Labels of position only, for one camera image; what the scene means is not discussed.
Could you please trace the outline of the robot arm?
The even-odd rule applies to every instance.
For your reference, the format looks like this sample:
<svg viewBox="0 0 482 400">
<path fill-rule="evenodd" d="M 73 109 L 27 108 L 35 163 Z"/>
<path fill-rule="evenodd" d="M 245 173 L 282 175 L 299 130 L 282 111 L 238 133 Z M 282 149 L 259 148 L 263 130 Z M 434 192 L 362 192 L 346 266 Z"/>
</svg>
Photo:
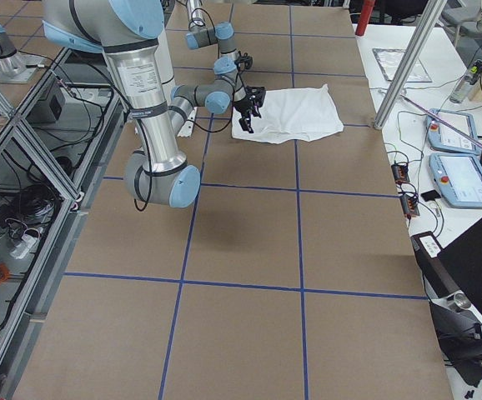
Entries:
<svg viewBox="0 0 482 400">
<path fill-rule="evenodd" d="M 250 87 L 242 74 L 253 59 L 238 50 L 230 22 L 204 18 L 200 1 L 186 3 L 190 49 L 215 45 L 215 78 L 210 84 L 173 83 L 160 1 L 46 1 L 43 28 L 48 40 L 62 47 L 103 56 L 109 83 L 125 102 L 142 143 L 125 169 L 135 201 L 185 208 L 198 195 L 200 172 L 188 164 L 176 136 L 190 113 L 204 107 L 212 114 L 229 108 L 240 114 L 248 133 L 251 119 L 264 105 L 264 87 Z"/>
<path fill-rule="evenodd" d="M 185 41 L 190 50 L 216 45 L 218 58 L 231 59 L 239 71 L 252 68 L 253 58 L 238 49 L 233 25 L 230 22 L 215 24 L 211 15 L 204 9 L 202 1 L 186 1 L 185 8 L 188 16 Z"/>
</svg>

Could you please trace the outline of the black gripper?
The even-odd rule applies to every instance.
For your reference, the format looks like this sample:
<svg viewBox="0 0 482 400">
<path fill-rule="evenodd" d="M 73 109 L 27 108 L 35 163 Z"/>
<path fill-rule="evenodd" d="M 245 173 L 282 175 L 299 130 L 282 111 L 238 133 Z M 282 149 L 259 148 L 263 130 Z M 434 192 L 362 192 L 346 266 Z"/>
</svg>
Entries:
<svg viewBox="0 0 482 400">
<path fill-rule="evenodd" d="M 264 105 L 266 95 L 265 87 L 244 87 L 245 96 L 233 103 L 236 111 L 241 115 L 238 123 L 243 131 L 253 133 L 251 117 L 261 117 L 259 109 Z"/>
<path fill-rule="evenodd" d="M 238 73 L 243 73 L 244 71 L 250 70 L 253 66 L 253 57 L 247 52 L 238 52 L 236 58 L 234 59 L 235 65 L 237 67 Z"/>
</svg>

